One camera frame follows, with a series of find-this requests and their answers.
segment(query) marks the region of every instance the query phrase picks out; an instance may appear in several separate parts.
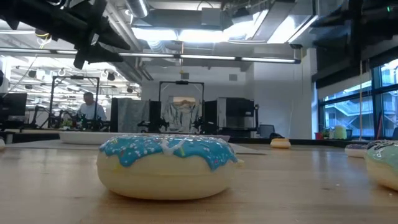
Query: white cloth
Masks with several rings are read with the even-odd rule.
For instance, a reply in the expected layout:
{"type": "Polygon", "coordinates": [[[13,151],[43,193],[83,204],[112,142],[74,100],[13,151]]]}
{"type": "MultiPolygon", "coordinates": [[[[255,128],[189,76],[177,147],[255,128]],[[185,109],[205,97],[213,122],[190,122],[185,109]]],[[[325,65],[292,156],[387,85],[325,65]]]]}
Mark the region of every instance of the white cloth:
{"type": "MultiPolygon", "coordinates": [[[[83,103],[79,110],[77,111],[77,114],[85,114],[86,119],[94,119],[94,110],[95,110],[95,104],[87,105],[83,103]]],[[[101,105],[97,105],[97,117],[100,117],[103,121],[106,121],[106,115],[104,108],[101,105]]]]}

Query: white tray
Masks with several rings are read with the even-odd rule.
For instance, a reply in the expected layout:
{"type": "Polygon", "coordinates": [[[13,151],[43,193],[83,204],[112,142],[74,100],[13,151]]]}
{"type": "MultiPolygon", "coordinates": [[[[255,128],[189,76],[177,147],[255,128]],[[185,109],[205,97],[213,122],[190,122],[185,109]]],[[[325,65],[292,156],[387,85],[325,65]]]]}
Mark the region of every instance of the white tray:
{"type": "MultiPolygon", "coordinates": [[[[86,145],[101,145],[111,137],[121,136],[125,134],[135,133],[94,133],[94,132],[79,132],[79,131],[62,131],[60,132],[60,139],[67,144],[86,144],[86,145]]],[[[151,135],[149,133],[139,133],[135,135],[151,135]]],[[[213,138],[221,138],[224,141],[229,141],[229,136],[208,136],[213,138]]]]}

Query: blue frosting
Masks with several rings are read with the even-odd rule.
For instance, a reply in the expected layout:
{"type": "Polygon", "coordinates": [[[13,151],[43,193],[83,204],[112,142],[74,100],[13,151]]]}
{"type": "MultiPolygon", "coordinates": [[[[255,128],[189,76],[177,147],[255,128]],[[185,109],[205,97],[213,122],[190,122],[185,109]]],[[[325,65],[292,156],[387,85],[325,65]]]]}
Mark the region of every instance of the blue frosting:
{"type": "Polygon", "coordinates": [[[125,135],[109,139],[99,147],[107,156],[118,155],[120,164],[124,167],[131,166],[136,160],[157,153],[164,153],[164,145],[172,148],[181,141],[183,144],[172,151],[170,156],[186,158],[200,156],[206,160],[212,171],[225,165],[229,160],[237,162],[238,159],[232,147],[222,139],[183,136],[183,135],[125,135]]]}

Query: wooden tabletop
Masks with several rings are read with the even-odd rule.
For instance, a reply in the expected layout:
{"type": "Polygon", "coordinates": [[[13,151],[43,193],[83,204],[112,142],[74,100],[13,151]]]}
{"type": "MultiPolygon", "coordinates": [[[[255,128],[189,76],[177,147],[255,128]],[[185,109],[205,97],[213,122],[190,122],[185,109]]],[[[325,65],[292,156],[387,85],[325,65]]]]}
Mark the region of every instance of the wooden tabletop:
{"type": "Polygon", "coordinates": [[[295,146],[239,155],[231,189],[183,202],[134,200],[98,180],[96,152],[0,152],[0,223],[391,223],[398,192],[369,181],[363,159],[342,149],[295,146]]]}

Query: glass window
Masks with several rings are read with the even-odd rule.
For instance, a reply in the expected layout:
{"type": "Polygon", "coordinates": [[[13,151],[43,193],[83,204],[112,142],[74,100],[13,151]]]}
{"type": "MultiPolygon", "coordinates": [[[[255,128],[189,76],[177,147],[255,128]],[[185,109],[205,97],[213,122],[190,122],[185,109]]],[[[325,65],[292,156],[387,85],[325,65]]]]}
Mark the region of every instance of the glass window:
{"type": "Polygon", "coordinates": [[[389,63],[382,65],[380,69],[381,69],[382,86],[389,86],[398,83],[397,81],[398,59],[395,59],[389,63]]]}
{"type": "Polygon", "coordinates": [[[398,92],[390,91],[383,93],[383,126],[385,137],[392,137],[394,129],[397,127],[398,115],[398,92]]]}
{"type": "MultiPolygon", "coordinates": [[[[361,85],[356,85],[356,86],[353,86],[346,90],[343,90],[341,92],[335,93],[333,95],[329,95],[329,96],[325,97],[324,100],[328,101],[328,100],[333,100],[333,99],[344,97],[344,96],[350,96],[350,95],[359,93],[360,88],[361,88],[361,85]]],[[[362,83],[362,92],[371,91],[371,89],[372,89],[372,80],[362,83]]]]}
{"type": "MultiPolygon", "coordinates": [[[[325,105],[325,127],[334,128],[336,125],[342,125],[346,129],[353,130],[353,136],[359,136],[361,128],[359,114],[359,99],[325,105]]],[[[362,129],[362,136],[374,136],[371,96],[364,97],[362,100],[362,129]]]]}

